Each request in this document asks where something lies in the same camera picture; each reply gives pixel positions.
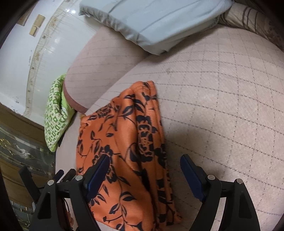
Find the person left hand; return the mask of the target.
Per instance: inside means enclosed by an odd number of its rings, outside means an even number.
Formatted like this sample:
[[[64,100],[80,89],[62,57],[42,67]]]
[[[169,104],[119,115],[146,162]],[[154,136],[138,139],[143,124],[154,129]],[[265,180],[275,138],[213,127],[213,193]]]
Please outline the person left hand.
[[[70,223],[71,229],[73,229],[74,219],[71,217],[71,214],[67,212],[68,221]]]

